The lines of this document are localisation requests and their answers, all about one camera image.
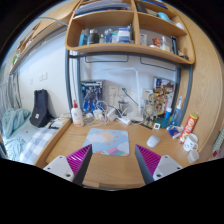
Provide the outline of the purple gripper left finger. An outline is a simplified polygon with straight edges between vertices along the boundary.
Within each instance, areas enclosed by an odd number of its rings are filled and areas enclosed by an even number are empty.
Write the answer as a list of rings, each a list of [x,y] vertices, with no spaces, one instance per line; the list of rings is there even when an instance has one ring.
[[[57,156],[44,170],[81,186],[91,157],[92,145],[87,145],[68,156]]]

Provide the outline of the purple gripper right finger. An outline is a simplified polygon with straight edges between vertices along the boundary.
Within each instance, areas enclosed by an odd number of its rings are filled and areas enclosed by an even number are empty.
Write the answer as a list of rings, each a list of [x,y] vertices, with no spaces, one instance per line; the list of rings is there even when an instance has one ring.
[[[135,145],[135,156],[146,184],[182,169],[182,166],[169,155],[160,156],[140,145]]]

